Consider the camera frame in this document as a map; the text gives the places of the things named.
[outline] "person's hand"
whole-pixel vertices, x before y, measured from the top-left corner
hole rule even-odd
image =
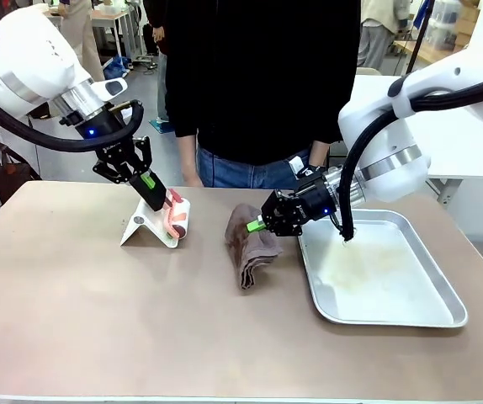
[[[197,173],[192,173],[190,175],[184,175],[183,180],[188,187],[195,187],[195,188],[202,188],[204,185],[200,180],[200,177]]]
[[[67,18],[69,7],[69,4],[58,3],[58,13],[63,19]]]
[[[154,37],[154,42],[160,42],[165,38],[165,29],[163,27],[154,28],[151,34]]]

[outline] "beige pants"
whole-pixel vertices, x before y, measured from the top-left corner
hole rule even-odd
[[[90,0],[70,0],[67,18],[62,19],[61,32],[73,48],[82,67],[95,82],[105,79],[99,62],[98,48],[92,31]]]

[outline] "bag handle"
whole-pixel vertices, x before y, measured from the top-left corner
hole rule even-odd
[[[3,154],[3,165],[6,165],[9,162],[8,156],[10,156],[16,162],[21,162],[23,164],[27,164],[30,167],[30,177],[35,180],[40,180],[40,175],[33,169],[33,167],[27,162],[24,157],[18,154],[16,151],[11,149],[8,145],[5,145],[0,142],[0,152]]]

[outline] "tray rim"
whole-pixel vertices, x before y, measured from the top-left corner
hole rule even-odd
[[[468,323],[468,320],[470,319],[470,314],[468,313],[468,309],[466,308],[462,299],[460,299],[459,294],[456,292],[454,287],[449,282],[449,279],[447,279],[447,276],[445,276],[442,269],[439,267],[438,263],[436,262],[436,260],[434,259],[434,257],[430,253],[430,251],[428,250],[427,246],[425,246],[425,243],[423,242],[423,240],[417,234],[416,228],[411,224],[411,222],[408,220],[408,218],[405,217],[403,214],[401,214],[399,212],[396,212],[394,210],[389,210],[389,209],[353,209],[352,210],[352,212],[356,212],[356,211],[386,212],[386,213],[391,213],[393,215],[397,215],[401,219],[406,221],[408,223],[408,225],[410,226],[411,230],[413,231],[413,233],[415,234],[415,236],[417,237],[417,239],[419,240],[419,242],[422,244],[423,248],[425,248],[425,250],[427,251],[430,259],[434,262],[434,265],[435,265],[436,269],[438,270],[438,272],[445,279],[445,282],[447,283],[448,287],[453,292],[454,297],[457,299],[457,301],[460,303],[460,305],[464,309],[464,319],[461,322],[458,322],[456,324],[451,324],[451,325],[441,325],[441,324],[439,324],[438,325],[438,324],[413,324],[413,323],[408,323],[408,322],[367,322],[367,321],[356,321],[356,320],[343,320],[343,319],[336,318],[334,316],[330,316],[318,304],[318,299],[316,298],[316,293],[315,293],[315,290],[314,290],[314,287],[313,287],[313,283],[311,281],[311,278],[312,278],[313,275],[310,274],[309,269],[308,269],[308,267],[309,267],[309,265],[307,263],[308,258],[306,257],[307,251],[305,249],[304,243],[302,242],[302,237],[303,237],[303,234],[302,234],[301,236],[298,236],[298,243],[300,244],[301,257],[303,258],[305,273],[307,274],[307,281],[309,283],[310,295],[312,297],[313,304],[315,305],[315,308],[318,310],[318,312],[324,318],[326,318],[329,322],[332,322],[332,323],[335,323],[335,324],[351,325],[351,326],[416,327],[416,328],[440,328],[440,329],[457,329],[457,328],[464,327]]]

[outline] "person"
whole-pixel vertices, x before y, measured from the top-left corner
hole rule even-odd
[[[58,13],[62,16],[61,33],[77,54],[82,67],[95,82],[105,79],[98,47],[92,30],[90,0],[60,0]]]
[[[170,0],[166,21],[187,185],[292,189],[291,157],[324,163],[353,88],[358,0]]]
[[[157,118],[152,125],[159,133],[172,132],[167,107],[167,42],[165,41],[165,12],[167,11],[167,0],[146,0],[144,2],[148,22],[153,28],[152,35],[159,50],[159,61],[157,63]]]
[[[408,25],[410,0],[361,0],[358,67],[379,70],[393,38]]]

